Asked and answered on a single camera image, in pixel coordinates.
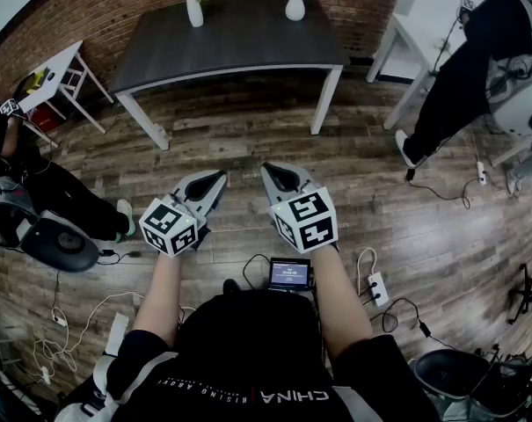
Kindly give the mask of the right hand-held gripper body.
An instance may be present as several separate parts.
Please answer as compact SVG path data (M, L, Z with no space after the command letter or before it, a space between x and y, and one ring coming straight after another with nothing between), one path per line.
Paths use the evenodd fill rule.
M336 211L326 187L273 204L270 215L280 236L299 253L339 240Z

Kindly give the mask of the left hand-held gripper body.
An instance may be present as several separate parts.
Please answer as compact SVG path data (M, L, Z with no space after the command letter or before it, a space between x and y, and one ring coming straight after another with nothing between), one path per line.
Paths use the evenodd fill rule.
M200 199L183 188L154 199L139 221L146 243L170 258L196 251L210 233L207 215L214 205L215 192L210 190Z

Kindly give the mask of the white plastic container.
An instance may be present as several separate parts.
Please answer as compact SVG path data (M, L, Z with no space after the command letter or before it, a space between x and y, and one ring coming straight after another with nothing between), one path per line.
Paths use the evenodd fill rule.
M199 0L186 0L186 9L189 21L193 28L203 26L204 17Z

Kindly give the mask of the person's right forearm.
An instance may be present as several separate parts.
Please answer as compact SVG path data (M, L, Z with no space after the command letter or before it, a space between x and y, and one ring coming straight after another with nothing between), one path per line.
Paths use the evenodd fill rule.
M373 328L339 252L328 244L314 250L310 260L324 342L334 362L348 347L371 338Z

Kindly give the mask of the person's left forearm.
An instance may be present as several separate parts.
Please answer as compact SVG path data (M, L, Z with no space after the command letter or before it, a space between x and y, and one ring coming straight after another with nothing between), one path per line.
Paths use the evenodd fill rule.
M133 324L134 331L147 331L173 347L179 329L180 256L158 256L149 288Z

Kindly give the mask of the small screen device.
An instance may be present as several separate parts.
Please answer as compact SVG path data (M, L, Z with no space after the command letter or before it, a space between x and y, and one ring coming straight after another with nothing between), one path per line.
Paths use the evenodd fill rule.
M304 292L311 286L311 264L309 259L271 258L269 268L269 289Z

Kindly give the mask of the black dome backpack unit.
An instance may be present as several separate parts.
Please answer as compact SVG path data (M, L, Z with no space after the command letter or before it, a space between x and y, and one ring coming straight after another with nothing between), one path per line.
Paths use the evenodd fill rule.
M411 364L441 422L532 422L532 358L457 350L427 353Z
M99 259L97 245L82 230L48 210L23 235L19 249L65 273L85 272Z

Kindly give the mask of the white flat bar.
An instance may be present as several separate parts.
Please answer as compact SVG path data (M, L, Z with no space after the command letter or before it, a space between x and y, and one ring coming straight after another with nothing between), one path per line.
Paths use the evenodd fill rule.
M116 357L118 355L121 343L128 331L129 317L121 313L116 313L113 319L112 327L106 343L105 354Z

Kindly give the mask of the dark wooden table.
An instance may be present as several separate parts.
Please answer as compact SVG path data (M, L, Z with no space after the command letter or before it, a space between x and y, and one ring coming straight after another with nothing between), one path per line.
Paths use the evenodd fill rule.
M318 0L303 0L304 18L291 21L288 0L211 0L193 27L186 6L141 15L110 84L136 123L162 150L170 143L135 100L135 93L206 76L267 69L321 69L326 77L310 132L317 135L349 56Z

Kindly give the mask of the person's black shirt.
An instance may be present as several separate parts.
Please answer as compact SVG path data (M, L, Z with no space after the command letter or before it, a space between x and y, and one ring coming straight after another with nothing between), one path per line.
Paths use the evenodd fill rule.
M107 373L111 422L441 422L382 335L321 361L309 300L239 291L202 304L168 346L133 330Z

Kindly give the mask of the red box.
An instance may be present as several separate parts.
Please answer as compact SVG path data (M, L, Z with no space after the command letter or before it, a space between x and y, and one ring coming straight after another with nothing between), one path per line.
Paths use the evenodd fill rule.
M42 103L32 110L31 121L42 132L48 133L58 128L64 119L47 103Z

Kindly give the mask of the large white table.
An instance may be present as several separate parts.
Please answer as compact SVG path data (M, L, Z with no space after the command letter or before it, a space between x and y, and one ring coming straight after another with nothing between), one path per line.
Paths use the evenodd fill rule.
M384 129L397 124L427 88L431 74L464 43L465 35L457 21L461 4L474 6L482 1L397 0L367 81L390 76L410 78L412 83L383 123Z

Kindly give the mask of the small white side table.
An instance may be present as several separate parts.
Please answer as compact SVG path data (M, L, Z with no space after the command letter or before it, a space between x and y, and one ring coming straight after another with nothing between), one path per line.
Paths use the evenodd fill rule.
M108 93L104 85L93 74L90 67L80 54L80 48L83 45L83 41L78 42L66 47L61 52L50 57L40 66L35 68L32 73L45 70L45 81L43 85L35 92L24 97L18 106L27 114L31 114L32 110L42 104L47 103L52 109L54 109L60 116L66 120L68 117L61 112L51 100L58 94L62 94L64 98L70 102L75 109L77 109L95 128L97 128L102 134L106 133L106 129L96 121L88 111L77 101L80 91L84 85L86 79L90 79L98 89L103 93L104 97L110 104L114 102L111 95ZM47 80L49 73L54 72L55 77L51 80Z

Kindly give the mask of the slim white power strip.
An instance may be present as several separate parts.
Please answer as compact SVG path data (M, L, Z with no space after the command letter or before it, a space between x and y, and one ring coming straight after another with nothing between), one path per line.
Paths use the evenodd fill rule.
M477 180L481 186L486 186L487 178L486 178L486 173L485 173L485 167L482 161L480 160L480 155L478 152L475 136L472 131L470 131L470 134L471 134L471 140L472 140L473 149L474 149L475 158L476 158Z

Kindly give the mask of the white backpack unit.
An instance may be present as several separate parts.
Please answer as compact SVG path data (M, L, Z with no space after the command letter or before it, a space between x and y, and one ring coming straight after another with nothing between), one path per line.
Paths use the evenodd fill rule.
M532 135L532 55L491 60L485 96L502 131L513 136Z

